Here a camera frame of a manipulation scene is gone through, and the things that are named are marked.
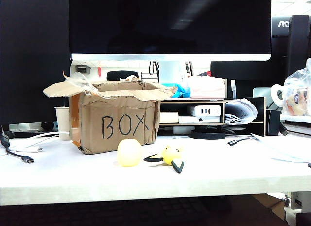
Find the ceiling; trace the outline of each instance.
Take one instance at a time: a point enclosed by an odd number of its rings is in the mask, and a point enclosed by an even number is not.
[[[271,6],[273,16],[311,15],[311,0],[272,0]]]

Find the yellow ball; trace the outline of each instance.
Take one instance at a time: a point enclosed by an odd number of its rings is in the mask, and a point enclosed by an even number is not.
[[[117,160],[124,167],[138,165],[142,155],[143,148],[135,139],[124,139],[118,145]]]

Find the monitor screen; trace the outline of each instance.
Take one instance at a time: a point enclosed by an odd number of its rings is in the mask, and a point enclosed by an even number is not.
[[[271,0],[69,0],[69,26],[71,54],[268,59]]]

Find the white cup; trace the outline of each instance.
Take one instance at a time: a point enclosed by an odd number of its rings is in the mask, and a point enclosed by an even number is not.
[[[55,107],[58,131],[70,131],[69,107]],[[71,140],[70,134],[59,134],[62,141]]]

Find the keyboard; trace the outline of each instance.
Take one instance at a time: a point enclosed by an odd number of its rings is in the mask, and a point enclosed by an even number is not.
[[[162,226],[206,217],[197,197],[0,207],[0,226]]]

